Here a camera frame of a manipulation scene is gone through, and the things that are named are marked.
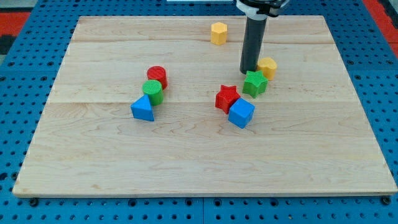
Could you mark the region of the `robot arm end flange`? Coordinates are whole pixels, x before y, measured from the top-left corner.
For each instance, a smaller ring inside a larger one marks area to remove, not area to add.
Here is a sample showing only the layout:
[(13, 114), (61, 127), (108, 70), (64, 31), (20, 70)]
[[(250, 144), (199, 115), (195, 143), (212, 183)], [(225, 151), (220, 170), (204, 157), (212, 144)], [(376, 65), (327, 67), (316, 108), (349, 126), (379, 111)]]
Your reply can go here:
[(237, 0), (236, 7), (254, 20), (277, 17), (290, 0)]

